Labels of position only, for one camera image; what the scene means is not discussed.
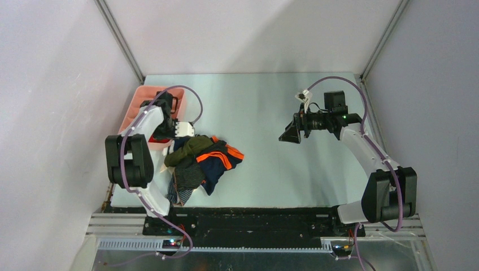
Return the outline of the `red white underwear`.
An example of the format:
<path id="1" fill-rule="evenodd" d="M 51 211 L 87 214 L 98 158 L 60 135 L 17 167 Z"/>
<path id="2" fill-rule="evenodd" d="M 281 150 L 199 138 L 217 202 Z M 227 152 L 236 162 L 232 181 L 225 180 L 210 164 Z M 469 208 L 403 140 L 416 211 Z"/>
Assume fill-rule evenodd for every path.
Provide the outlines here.
<path id="1" fill-rule="evenodd" d="M 153 135 L 149 138 L 149 143 L 155 143 L 155 144 L 165 144 L 165 143 L 169 143 L 170 141 L 171 139 L 169 138 L 157 139 Z"/>

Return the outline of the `navy orange underwear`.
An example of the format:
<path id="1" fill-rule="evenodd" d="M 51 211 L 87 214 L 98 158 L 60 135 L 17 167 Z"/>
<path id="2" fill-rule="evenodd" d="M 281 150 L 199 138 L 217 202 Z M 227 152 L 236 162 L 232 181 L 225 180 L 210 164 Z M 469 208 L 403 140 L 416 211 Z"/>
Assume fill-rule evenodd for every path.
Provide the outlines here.
<path id="1" fill-rule="evenodd" d="M 204 173 L 201 186 L 208 196 L 214 192 L 221 176 L 226 171 L 236 168 L 245 158 L 242 152 L 218 137 L 212 136 L 210 140 L 213 144 L 195 157 Z"/>

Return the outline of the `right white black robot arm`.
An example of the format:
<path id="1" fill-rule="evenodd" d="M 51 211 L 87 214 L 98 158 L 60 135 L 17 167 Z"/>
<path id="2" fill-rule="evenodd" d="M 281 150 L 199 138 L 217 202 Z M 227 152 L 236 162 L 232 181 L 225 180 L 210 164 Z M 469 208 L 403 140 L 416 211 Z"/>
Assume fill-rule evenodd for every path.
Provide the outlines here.
<path id="1" fill-rule="evenodd" d="M 299 111 L 279 137 L 281 142 L 299 144 L 313 130 L 327 130 L 342 142 L 365 171 L 368 182 L 359 201 L 337 207 L 338 215 L 328 221 L 336 236 L 345 235 L 352 223 L 385 223 L 390 220 L 412 217 L 416 213 L 417 174 L 411 167 L 402 167 L 385 154 L 369 137 L 363 119 L 349 113 L 343 91 L 324 94 L 325 109 L 312 112 L 308 90 L 295 98 L 301 102 Z"/>

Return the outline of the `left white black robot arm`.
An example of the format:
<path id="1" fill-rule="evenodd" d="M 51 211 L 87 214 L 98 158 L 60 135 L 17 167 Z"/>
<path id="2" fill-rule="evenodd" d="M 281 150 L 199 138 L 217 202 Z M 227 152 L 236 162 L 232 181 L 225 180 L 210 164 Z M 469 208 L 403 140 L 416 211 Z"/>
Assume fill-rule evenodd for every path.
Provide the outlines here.
<path id="1" fill-rule="evenodd" d="M 104 142 L 108 179 L 134 194 L 149 216 L 159 217 L 156 227 L 165 235 L 177 231 L 178 219 L 168 214 L 171 203 L 153 180 L 155 163 L 148 142 L 158 126 L 172 123 L 172 101 L 166 90 L 144 100 L 130 124 Z"/>

